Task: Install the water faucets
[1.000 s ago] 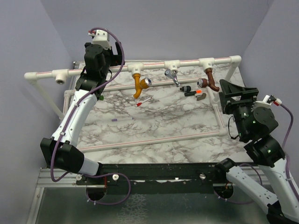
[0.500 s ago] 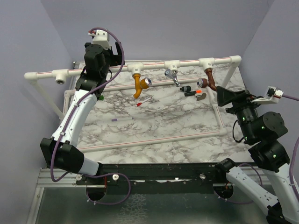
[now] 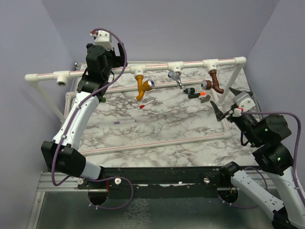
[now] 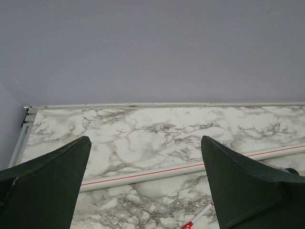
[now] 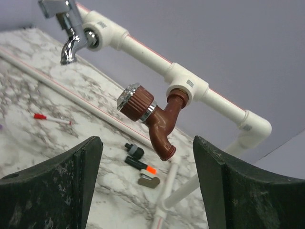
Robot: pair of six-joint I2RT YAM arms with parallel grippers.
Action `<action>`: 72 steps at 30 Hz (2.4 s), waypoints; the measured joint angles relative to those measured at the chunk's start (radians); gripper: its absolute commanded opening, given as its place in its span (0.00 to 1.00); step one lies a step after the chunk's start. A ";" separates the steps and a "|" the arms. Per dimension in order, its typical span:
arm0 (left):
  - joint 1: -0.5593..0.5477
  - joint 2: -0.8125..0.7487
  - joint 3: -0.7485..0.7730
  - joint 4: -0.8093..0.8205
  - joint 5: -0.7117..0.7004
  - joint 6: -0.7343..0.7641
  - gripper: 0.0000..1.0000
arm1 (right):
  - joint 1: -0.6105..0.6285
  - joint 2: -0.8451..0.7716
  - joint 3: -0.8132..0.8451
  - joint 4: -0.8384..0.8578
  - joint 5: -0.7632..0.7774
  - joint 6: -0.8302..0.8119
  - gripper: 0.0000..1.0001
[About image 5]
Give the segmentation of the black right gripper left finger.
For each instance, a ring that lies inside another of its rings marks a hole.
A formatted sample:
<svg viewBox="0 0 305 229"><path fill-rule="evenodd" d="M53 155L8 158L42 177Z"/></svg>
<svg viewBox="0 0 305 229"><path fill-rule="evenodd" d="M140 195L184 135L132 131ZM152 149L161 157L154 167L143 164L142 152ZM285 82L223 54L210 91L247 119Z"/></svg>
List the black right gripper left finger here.
<svg viewBox="0 0 305 229"><path fill-rule="evenodd" d="M2 229L84 229L103 143L91 136L72 149L0 180Z"/></svg>

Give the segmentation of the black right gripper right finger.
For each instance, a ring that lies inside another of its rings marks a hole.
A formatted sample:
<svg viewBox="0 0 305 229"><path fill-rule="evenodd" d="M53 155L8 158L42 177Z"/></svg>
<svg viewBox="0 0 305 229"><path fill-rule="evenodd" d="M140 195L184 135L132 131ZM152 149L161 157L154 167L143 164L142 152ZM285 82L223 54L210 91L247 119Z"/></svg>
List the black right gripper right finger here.
<svg viewBox="0 0 305 229"><path fill-rule="evenodd" d="M246 163L204 138L193 140L211 229L303 229L305 181Z"/></svg>

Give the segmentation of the brown water faucet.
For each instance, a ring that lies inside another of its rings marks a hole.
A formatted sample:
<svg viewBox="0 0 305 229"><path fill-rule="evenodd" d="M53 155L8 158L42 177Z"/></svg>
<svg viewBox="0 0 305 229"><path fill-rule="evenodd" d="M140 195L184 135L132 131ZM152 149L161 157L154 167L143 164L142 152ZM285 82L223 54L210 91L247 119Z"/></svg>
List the brown water faucet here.
<svg viewBox="0 0 305 229"><path fill-rule="evenodd" d="M117 110L130 120L140 121L149 130L150 142L162 161L169 160L176 147L168 140L180 111L188 103L188 94L182 89L173 89L167 96L167 105L161 109L154 96L139 83L130 84L117 98Z"/></svg>

